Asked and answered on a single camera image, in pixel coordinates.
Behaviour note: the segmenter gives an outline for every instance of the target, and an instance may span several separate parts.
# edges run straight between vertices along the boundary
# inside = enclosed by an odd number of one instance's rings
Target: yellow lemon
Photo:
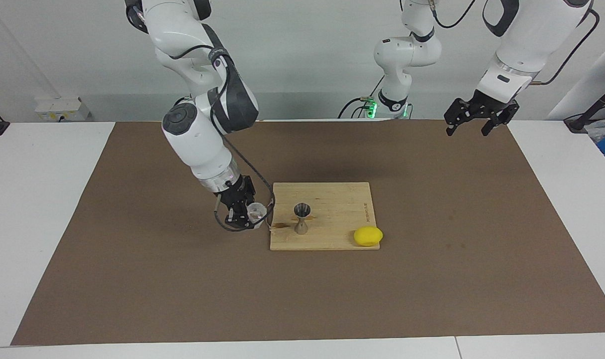
[[[353,239],[362,247],[371,247],[380,243],[382,231],[378,227],[362,227],[353,234]]]

